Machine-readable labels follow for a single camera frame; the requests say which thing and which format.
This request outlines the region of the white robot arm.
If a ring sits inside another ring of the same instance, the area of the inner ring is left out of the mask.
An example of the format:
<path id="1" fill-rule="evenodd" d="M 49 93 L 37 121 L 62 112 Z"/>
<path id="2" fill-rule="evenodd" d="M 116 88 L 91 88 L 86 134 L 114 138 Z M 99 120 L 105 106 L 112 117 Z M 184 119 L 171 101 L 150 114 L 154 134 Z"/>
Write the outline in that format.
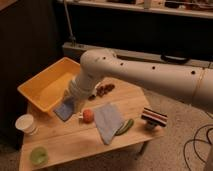
<path id="1" fill-rule="evenodd" d="M 87 99 L 105 77 L 117 78 L 213 113 L 213 69 L 119 59 L 102 48 L 85 51 L 68 83 L 72 97 Z"/>

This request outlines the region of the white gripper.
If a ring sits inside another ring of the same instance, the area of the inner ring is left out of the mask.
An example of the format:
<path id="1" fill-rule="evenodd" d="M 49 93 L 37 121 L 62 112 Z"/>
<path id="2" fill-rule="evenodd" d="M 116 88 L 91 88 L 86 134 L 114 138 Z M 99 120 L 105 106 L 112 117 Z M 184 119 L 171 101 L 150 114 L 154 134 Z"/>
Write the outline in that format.
<path id="1" fill-rule="evenodd" d="M 68 89 L 64 91 L 63 102 L 71 108 L 73 114 L 81 112 L 85 105 L 84 99 L 75 97 Z"/>

